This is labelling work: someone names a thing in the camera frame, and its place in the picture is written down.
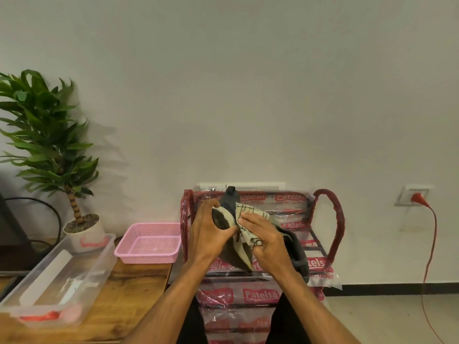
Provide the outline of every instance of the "beige tile floor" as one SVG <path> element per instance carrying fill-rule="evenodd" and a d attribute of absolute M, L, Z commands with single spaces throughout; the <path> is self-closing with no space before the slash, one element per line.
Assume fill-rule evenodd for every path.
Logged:
<path fill-rule="evenodd" d="M 328 297 L 329 309 L 362 342 L 441 343 L 429 328 L 419 296 Z M 428 295 L 429 320 L 446 344 L 459 343 L 459 295 Z"/>

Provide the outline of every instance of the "red cord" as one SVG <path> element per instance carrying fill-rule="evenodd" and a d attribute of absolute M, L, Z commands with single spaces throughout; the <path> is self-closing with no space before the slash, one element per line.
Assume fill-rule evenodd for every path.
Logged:
<path fill-rule="evenodd" d="M 439 341 L 441 341 L 443 344 L 445 344 L 444 341 L 442 341 L 440 339 L 440 337 L 438 336 L 438 334 L 435 332 L 435 330 L 433 329 L 430 321 L 429 321 L 429 318 L 427 317 L 427 312 L 426 312 L 426 309 L 424 307 L 424 292 L 426 290 L 426 280 L 427 280 L 427 274 L 429 272 L 429 266 L 430 266 L 430 263 L 432 262 L 432 258 L 433 258 L 433 251 L 435 249 L 435 241 L 437 240 L 437 215 L 435 214 L 435 211 L 433 211 L 433 209 L 431 208 L 431 206 L 426 202 L 426 200 L 422 197 L 421 193 L 415 193 L 412 197 L 411 197 L 411 201 L 415 202 L 415 203 L 419 203 L 427 208 L 429 208 L 432 213 L 433 213 L 433 217 L 434 217 L 434 220 L 435 220 L 435 229 L 434 229 L 434 232 L 433 232 L 433 241 L 432 241 L 432 249 L 431 249 L 431 254 L 430 254 L 430 257 L 429 257 L 429 261 L 427 262 L 427 266 L 426 266 L 426 271 L 424 273 L 424 279 L 422 281 L 422 288 L 421 288 L 421 304 L 422 304 L 422 311 L 424 312 L 424 316 L 426 317 L 426 320 L 427 320 L 427 323 L 429 324 L 429 327 L 431 328 L 432 332 L 436 335 L 436 337 L 438 338 Z"/>

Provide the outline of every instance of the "black baseboard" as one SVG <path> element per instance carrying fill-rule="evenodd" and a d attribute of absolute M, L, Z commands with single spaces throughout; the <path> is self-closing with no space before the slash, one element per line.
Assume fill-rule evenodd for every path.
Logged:
<path fill-rule="evenodd" d="M 382 283 L 370 285 L 343 285 L 342 291 L 325 287 L 324 295 L 334 296 L 393 296 L 420 295 L 422 283 Z M 458 294 L 459 283 L 426 283 L 424 295 Z"/>

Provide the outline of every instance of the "leg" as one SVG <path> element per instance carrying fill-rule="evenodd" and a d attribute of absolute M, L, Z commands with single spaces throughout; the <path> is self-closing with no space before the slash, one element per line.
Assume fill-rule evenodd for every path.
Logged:
<path fill-rule="evenodd" d="M 300 319 L 284 294 L 280 296 L 271 318 L 271 330 L 266 340 L 266 344 L 276 343 L 311 344 Z"/>
<path fill-rule="evenodd" d="M 208 344 L 204 320 L 199 311 L 199 303 L 196 296 L 191 301 L 190 308 L 183 321 L 177 344 L 187 344 L 190 340 L 196 344 Z"/>

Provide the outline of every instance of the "person's left hand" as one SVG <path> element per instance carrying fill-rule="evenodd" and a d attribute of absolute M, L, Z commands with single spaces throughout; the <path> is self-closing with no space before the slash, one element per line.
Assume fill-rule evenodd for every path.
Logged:
<path fill-rule="evenodd" d="M 213 206 L 220 206 L 217 199 L 208 199 L 199 207 L 190 229 L 190 242 L 188 244 L 188 261 L 191 264 L 202 264 L 206 268 L 209 268 L 222 252 L 226 241 L 238 229 L 237 226 L 225 230 L 218 229 L 212 220 Z"/>

